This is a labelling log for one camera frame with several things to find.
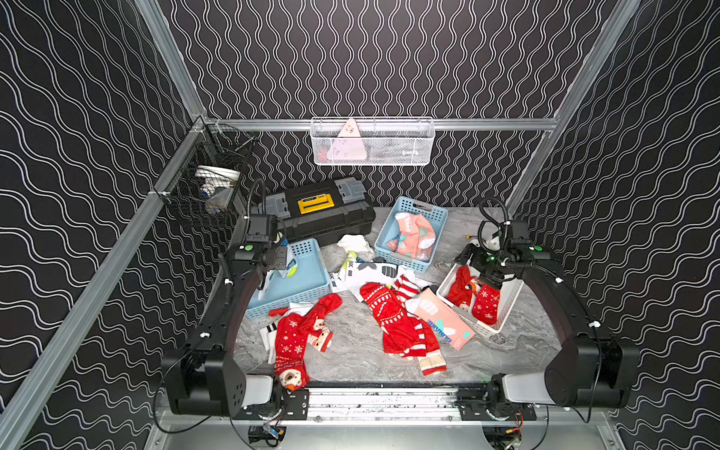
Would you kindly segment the white grey patterned sock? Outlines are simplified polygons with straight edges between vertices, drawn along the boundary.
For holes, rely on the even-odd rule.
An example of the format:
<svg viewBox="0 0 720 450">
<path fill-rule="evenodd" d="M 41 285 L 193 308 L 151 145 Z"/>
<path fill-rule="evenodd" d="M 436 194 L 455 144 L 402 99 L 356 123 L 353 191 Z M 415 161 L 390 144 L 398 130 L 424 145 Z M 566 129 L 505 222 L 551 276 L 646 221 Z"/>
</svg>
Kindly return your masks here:
<svg viewBox="0 0 720 450">
<path fill-rule="evenodd" d="M 349 252 L 339 271 L 330 275 L 330 288 L 333 294 L 348 291 L 356 301 L 363 302 L 360 289 L 367 283 L 392 285 L 399 273 L 399 267 L 387 262 L 367 262 Z"/>
</svg>

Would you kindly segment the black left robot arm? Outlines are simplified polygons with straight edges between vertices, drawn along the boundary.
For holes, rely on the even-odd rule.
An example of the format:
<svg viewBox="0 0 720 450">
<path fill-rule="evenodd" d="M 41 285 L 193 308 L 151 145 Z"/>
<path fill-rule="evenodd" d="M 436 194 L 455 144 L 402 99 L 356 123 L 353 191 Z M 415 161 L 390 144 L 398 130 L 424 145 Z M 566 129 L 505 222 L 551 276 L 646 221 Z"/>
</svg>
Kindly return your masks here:
<svg viewBox="0 0 720 450">
<path fill-rule="evenodd" d="M 219 255 L 219 287 L 186 343 L 162 360 L 161 384 L 177 416 L 242 418 L 252 407 L 279 408 L 278 382 L 250 375 L 234 359 L 236 336 L 249 302 L 269 272 L 283 266 L 278 218 L 253 214 L 241 237 Z"/>
</svg>

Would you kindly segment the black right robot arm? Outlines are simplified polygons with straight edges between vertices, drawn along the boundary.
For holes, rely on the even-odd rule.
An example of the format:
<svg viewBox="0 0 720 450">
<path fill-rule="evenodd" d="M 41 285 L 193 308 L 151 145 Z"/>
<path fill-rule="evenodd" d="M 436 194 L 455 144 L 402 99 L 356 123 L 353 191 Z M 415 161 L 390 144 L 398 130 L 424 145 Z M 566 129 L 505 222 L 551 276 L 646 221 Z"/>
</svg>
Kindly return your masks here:
<svg viewBox="0 0 720 450">
<path fill-rule="evenodd" d="M 540 372 L 494 376 L 500 401 L 587 410 L 626 406 L 639 373 L 639 347 L 603 328 L 561 263 L 530 240 L 525 222 L 494 220 L 492 225 L 492 238 L 481 239 L 471 251 L 472 268 L 495 289 L 522 281 L 539 300 L 561 343 L 560 352 Z"/>
</svg>

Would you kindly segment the red white striped sock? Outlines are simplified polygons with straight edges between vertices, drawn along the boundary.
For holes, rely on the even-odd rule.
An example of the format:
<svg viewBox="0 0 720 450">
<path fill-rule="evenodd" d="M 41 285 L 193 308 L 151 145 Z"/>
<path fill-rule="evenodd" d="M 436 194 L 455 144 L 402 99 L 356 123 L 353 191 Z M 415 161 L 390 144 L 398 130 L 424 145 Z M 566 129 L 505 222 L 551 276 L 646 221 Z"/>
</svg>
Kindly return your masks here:
<svg viewBox="0 0 720 450">
<path fill-rule="evenodd" d="M 422 292 L 422 289 L 408 279 L 408 277 L 405 277 L 405 275 L 400 275 L 395 279 L 393 289 L 401 303 L 415 298 Z"/>
</svg>

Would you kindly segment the red christmas sock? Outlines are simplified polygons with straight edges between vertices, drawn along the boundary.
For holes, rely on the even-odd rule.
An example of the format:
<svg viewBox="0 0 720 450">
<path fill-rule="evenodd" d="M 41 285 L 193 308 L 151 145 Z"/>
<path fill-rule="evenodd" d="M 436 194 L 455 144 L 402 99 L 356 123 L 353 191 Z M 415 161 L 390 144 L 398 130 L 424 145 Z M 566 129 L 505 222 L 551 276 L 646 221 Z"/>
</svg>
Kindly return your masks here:
<svg viewBox="0 0 720 450">
<path fill-rule="evenodd" d="M 480 284 L 474 290 L 474 305 L 472 305 L 472 316 L 476 320 L 494 326 L 498 321 L 498 308 L 501 299 L 501 292 L 487 284 Z"/>
</svg>

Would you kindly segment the white neon yellow sock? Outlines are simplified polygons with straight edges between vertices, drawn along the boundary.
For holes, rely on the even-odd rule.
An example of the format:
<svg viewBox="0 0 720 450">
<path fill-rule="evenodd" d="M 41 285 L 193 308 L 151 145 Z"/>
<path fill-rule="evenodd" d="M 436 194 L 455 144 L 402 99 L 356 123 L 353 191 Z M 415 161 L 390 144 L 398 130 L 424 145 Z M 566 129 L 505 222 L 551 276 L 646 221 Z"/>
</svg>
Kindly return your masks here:
<svg viewBox="0 0 720 450">
<path fill-rule="evenodd" d="M 259 288 L 258 298 L 263 300 L 266 296 L 271 279 L 273 278 L 291 278 L 297 271 L 298 262 L 294 251 L 288 246 L 281 246 L 275 249 L 275 256 L 272 264 L 270 264 L 267 273 L 262 279 Z"/>
</svg>

